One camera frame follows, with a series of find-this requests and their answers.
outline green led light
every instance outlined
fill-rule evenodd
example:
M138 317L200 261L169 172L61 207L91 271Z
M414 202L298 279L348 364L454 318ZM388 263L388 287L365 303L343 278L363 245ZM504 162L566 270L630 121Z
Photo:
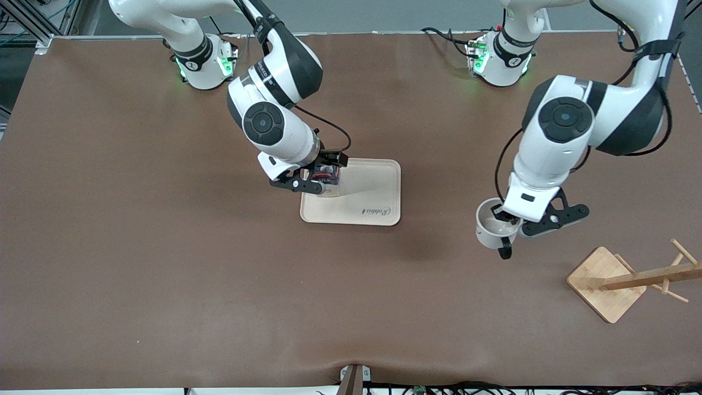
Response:
M180 75L183 78L186 78L185 76L185 71L183 71L183 66L180 64L180 61L178 59L175 60L176 65L178 65L178 69L180 69Z
M222 69L222 73L224 75L232 74L232 62L229 61L227 58L217 57L217 59L220 61L220 68Z
M475 72L483 72L485 70L485 65L487 64L487 61L489 59L490 57L488 51L483 51L483 53L480 56L478 56L478 59L475 60Z
M530 61L530 60L531 60L531 56L529 56L529 57L526 59L526 62L524 62L524 68L522 69L522 74L524 74L525 72L527 72L527 70L529 69L529 61Z

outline white mug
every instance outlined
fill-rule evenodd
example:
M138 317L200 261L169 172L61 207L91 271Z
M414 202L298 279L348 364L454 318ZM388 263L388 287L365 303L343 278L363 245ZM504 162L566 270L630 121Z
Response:
M509 259L512 256L512 243L517 238L524 220L520 218L516 224L500 221L494 214L500 211L502 211L502 200L498 197L485 200L478 206L475 211L475 237L485 247L498 250L502 259Z

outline black cable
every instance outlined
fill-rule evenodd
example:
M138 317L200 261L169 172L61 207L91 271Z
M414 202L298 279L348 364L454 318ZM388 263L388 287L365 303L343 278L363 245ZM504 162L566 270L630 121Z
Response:
M470 395L479 394L479 393L481 393L481 392L483 392L483 391L487 392L487 393L490 394L490 395L497 395L497 394L495 394L494 392L492 392L492 390L491 390L490 388L481 388L481 389L478 389L478 390L475 391L475 392L471 392Z
M241 10L241 13L244 15L246 20L251 24L251 27L256 26L256 19L253 18L253 15L249 12L249 9L244 6L244 3L241 2L241 0L234 0L234 3L239 7L239 10Z
M585 152L585 157L583 158L583 160L581 160L581 162L580 162L579 165L577 165L577 166L575 166L574 168L570 169L570 174L575 173L576 171L578 171L578 169L580 169L581 167L585 166L585 162L587 162L587 161L588 161L588 158L590 157L590 151L591 151L591 150L592 150L592 147L591 147L591 146L588 146L588 150Z
M693 8L690 10L690 12L688 12L687 14L685 14L685 18L683 18L683 20L686 20L690 15L692 15L693 12L695 12L695 11L697 10L697 8L700 8L700 6L702 6L702 1L700 1L699 3L697 3L697 5L696 5L695 7L693 7Z
M665 116L668 120L668 127L665 129L665 135L663 136L661 142L658 143L655 147L651 148L650 150L645 150L638 153L630 153L626 154L626 156L642 156L656 152L660 147L663 147L663 144L665 144L666 141L668 141L668 138L670 137L670 132L673 131L673 111L670 109L670 101L668 101L668 94L658 82L656 82L654 86L656 87L658 94L661 95L661 101L663 102L663 107L665 108Z
M500 198L500 200L502 200L503 202L505 201L505 198L502 196L502 192L500 191L500 179L499 179L500 166L502 165L502 158L505 157L505 153L507 152L507 149L510 147L510 144L512 144L512 142L515 140L515 138L517 138L517 136L519 136L523 131L524 131L524 129L519 129L519 130L517 130L517 133L514 134L514 136L510 137L510 140L507 142L507 144L505 144L505 147L502 148L502 152L500 153L500 157L497 159L497 166L495 166L495 191L497 192L497 197ZM482 389L472 393L471 395L475 395L480 391L482 391Z
M632 32L631 29L629 29L629 27L621 19L601 9L600 6L595 4L595 0L590 0L590 5L602 15L608 17L610 20L613 20L617 25L619 25L619 27L624 29L626 34L629 34L629 37L631 37L631 41L634 43L634 51L636 51L636 48L639 48L639 40L634 35L634 32Z
M434 32L434 33L438 34L439 36L441 36L441 38L443 38L444 40L453 41L454 43L458 43L458 44L462 44L462 45L468 44L468 41L463 41L463 40L459 40L459 39L452 39L451 36L453 36L453 35L451 35L451 36L446 35L446 34L442 33L440 30L435 29L433 27L425 27L421 31L424 33Z
M312 113L312 112L309 112L309 111L305 110L304 108L300 107L299 105L296 105L295 108L297 108L298 110L304 112L305 114L307 114L307 115L309 115L309 116L311 116L311 117L313 117L313 118L316 118L316 119L318 119L318 120L324 122L325 124L327 124L327 125L329 125L329 126L335 128L335 129L339 130L344 136L346 136L346 140L347 140L348 142L346 143L346 146L345 146L344 148L336 149L336 150L324 149L324 150L322 150L323 153L338 153L338 152L344 152L344 151L346 151L347 149L351 148L351 136L349 135L348 132L346 132L346 130L342 129L342 128L341 128L340 126L338 126L337 124L335 124L335 123L333 123L333 122L331 122L331 121L328 121L328 120L326 120L326 119L320 117L319 115L316 115L316 114L314 114L314 113Z
M461 383L462 385L477 385L477 386L483 386L484 388L492 388L492 389L497 389L500 394L502 394L502 391L507 391L509 395L517 395L513 390L499 384L492 384L488 382L463 382Z
M212 25L215 25L215 29L217 29L217 34L221 36L222 30L220 30L219 26L217 26L217 22L215 22L215 18L212 18L212 15L210 15L210 20L212 21Z
M636 51L636 50L633 49L633 48L626 48L626 47L624 46L624 43L623 43L623 42L619 42L619 49L621 49L621 50L624 51L624 52L633 52L633 51Z
M622 392L622 391L643 391L643 388L642 388L642 386L640 386L640 385L630 385L630 386L627 386L627 387L621 387L621 388L618 388L618 389L612 389L612 390L610 390L610 391L607 392L607 395L616 395L616 394L618 394L618 393L620 393L620 392Z
M439 31L438 29L435 29L435 28L433 28L433 27L425 27L425 28L422 29L421 31L424 32L424 33L426 33L426 32L434 32L434 33L438 34L441 38L453 42L453 46L456 47L456 50L457 50L461 55L467 56L467 57L469 57L469 58L471 58L471 59L477 59L477 58L478 58L476 55L471 55L471 54L469 54L469 53L464 52L464 51L458 46L459 44L461 44L461 45L467 45L467 44L468 44L468 41L459 40L459 39L455 38L455 37L453 36L453 32L451 31L451 29L449 29L448 35L442 33L441 31Z
M458 43L456 42L456 38L453 37L453 33L451 32L451 29L449 29L449 36L451 37L451 41L453 42L453 46L456 47L456 50L458 51L458 53L460 53L461 55L463 55L465 57L471 58L471 59L478 59L477 55L471 55L469 53L466 53L458 46Z
M10 15L5 13L5 10L0 9L0 23L2 24L2 27L0 27L0 31L4 30L7 27L7 24L10 23Z
M626 77L629 77L629 74L631 74L631 72L634 70L634 67L636 67L636 62L631 62L631 64L629 64L629 68L626 69L624 74L622 74L621 77L619 77L615 82L612 82L612 85L621 84L621 82L624 81Z
M577 388L571 388L567 391L561 392L560 395L609 395L609 392L606 389L600 387L594 387L592 389L586 389L584 391Z
M702 395L702 382L690 382L685 384L677 391L677 395L689 392L696 392L698 395Z

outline mug handle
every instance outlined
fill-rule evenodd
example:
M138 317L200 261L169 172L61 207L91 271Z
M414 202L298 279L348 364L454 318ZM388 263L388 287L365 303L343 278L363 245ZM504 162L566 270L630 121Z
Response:
M501 238L502 248L498 248L497 251L500 253L500 258L509 259L512 257L512 243L510 238Z

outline wooden peg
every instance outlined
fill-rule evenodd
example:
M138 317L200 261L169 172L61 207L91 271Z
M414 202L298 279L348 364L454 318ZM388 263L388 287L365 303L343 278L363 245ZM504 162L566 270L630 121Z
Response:
M655 285L655 284L653 284L653 285L650 285L650 287L653 288L653 289L655 289L655 290L658 290L658 291L663 291L663 288L662 288L660 285ZM674 292L671 292L671 291L668 291L668 293L667 293L666 295L668 295L669 297L672 297L673 299L677 299L677 300L679 300L679 301L681 301L681 302L683 302L683 303L689 303L689 302L690 302L690 299L681 297L680 295L678 295L678 294L676 294L676 293L674 293Z
M677 242L676 239L670 239L670 242L677 248L678 251L680 251L681 254L683 254L687 260L689 260L693 265L699 266L699 263L697 262L697 259L693 257L683 246L680 245L680 243Z
M682 258L683 258L682 254L678 254L678 256L680 257L680 260L682 260ZM634 268L631 267L631 265L628 264L628 263L624 260L624 258L621 257L621 255L615 254L614 257L617 258L617 260L619 261L619 263L620 263L622 266L624 266L624 267L626 268L626 270L629 271L629 273L631 273L631 274L636 273L636 271L634 270ZM677 265L677 264L680 262L680 260L678 260L677 263L673 262L673 265L671 265L671 266ZM657 291L663 292L663 288L662 288L660 285L655 285L655 284L653 284L653 285L650 285L650 287L653 288L653 289L655 289L655 290L657 290ZM676 293L674 293L674 292L671 292L671 291L667 291L667 292L664 293L664 294L668 295L669 297L672 297L673 299L677 299L677 300L679 300L679 301L681 301L681 302L683 302L683 303L689 303L689 302L690 302L689 299L686 299L686 298L684 298L684 297L681 297L680 295L678 295L678 294L676 294Z
M634 270L634 268L631 267L630 264L626 263L626 261L624 260L624 258L621 257L621 255L615 254L614 257L617 258L617 260L619 261L619 263L620 263L622 266L624 266L624 267L626 268L626 270L629 271L629 273L631 273L631 274L636 274L636 271Z
M673 263L671 264L671 266L677 266L677 265L679 265L683 258L684 258L684 255L683 255L683 254L678 254L677 257L675 257L675 260L673 261Z

